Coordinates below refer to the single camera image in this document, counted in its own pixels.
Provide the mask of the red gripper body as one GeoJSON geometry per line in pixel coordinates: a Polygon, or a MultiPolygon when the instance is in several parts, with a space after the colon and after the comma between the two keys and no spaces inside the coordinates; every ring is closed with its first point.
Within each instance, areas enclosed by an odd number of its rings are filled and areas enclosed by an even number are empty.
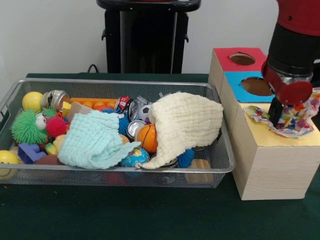
{"type": "Polygon", "coordinates": [[[306,76],[284,74],[270,67],[265,61],[261,67],[261,74],[274,96],[283,105],[302,104],[313,92],[313,72],[306,76]]]}

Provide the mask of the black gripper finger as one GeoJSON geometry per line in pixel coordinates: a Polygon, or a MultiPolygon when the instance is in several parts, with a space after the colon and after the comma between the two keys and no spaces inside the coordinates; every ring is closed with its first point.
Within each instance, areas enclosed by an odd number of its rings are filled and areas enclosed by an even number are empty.
{"type": "Polygon", "coordinates": [[[283,109],[283,104],[276,97],[274,97],[268,110],[268,119],[274,127],[277,127],[283,109]]]}

